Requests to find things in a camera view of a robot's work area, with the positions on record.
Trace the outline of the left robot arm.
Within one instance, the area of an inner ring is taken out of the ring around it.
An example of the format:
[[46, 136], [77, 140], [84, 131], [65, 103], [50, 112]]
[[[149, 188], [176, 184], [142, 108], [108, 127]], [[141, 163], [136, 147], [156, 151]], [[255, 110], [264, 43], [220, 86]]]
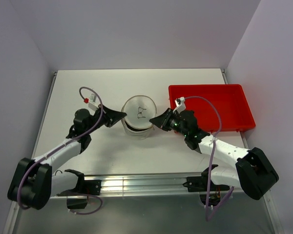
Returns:
[[91, 143], [90, 134], [102, 126], [112, 127], [127, 114], [103, 105], [91, 114], [87, 109], [75, 112], [73, 125], [64, 142], [35, 159], [21, 159], [14, 172], [7, 198], [27, 210], [40, 210], [56, 195], [79, 195], [85, 190], [84, 173], [66, 169], [56, 171], [70, 159], [82, 154]]

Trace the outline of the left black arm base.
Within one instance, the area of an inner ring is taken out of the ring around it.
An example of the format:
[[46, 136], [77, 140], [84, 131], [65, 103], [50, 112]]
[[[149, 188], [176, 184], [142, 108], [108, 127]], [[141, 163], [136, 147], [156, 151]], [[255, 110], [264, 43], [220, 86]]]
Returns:
[[69, 195], [81, 195], [86, 194], [86, 198], [68, 198], [66, 200], [66, 206], [70, 210], [85, 209], [87, 205], [90, 205], [90, 199], [95, 199], [99, 201], [99, 210], [103, 201], [101, 198], [97, 198], [101, 192], [101, 180], [85, 180], [83, 185], [79, 188], [75, 188], [69, 191]]

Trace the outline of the black garment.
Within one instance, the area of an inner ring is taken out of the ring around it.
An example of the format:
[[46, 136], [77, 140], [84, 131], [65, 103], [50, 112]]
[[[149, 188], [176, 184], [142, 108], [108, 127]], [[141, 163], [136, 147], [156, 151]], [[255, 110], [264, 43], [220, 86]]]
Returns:
[[125, 121], [125, 125], [126, 125], [126, 127], [129, 130], [131, 130], [133, 132], [145, 132], [145, 131], [148, 131], [148, 128], [147, 129], [137, 129], [137, 128], [134, 128], [134, 127], [130, 126], [126, 121]]

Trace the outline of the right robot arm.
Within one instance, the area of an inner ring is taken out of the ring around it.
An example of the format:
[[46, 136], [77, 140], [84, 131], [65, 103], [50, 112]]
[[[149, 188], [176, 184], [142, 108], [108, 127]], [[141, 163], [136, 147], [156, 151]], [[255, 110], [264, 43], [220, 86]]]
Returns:
[[188, 178], [183, 186], [189, 192], [228, 191], [234, 187], [259, 200], [279, 180], [278, 173], [261, 149], [240, 148], [215, 138], [198, 127], [193, 111], [185, 110], [178, 114], [168, 108], [150, 122], [163, 131], [173, 130], [182, 134], [191, 150], [227, 164], [213, 164], [200, 176]]

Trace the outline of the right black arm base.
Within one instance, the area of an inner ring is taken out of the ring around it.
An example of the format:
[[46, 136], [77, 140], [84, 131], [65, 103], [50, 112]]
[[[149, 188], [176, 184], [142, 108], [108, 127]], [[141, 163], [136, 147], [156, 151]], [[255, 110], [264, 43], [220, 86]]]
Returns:
[[[183, 183], [183, 187], [187, 188], [188, 192], [206, 192], [208, 186], [207, 176], [188, 176], [186, 182]], [[210, 191], [229, 191], [228, 185], [215, 185], [213, 182], [210, 183]]]

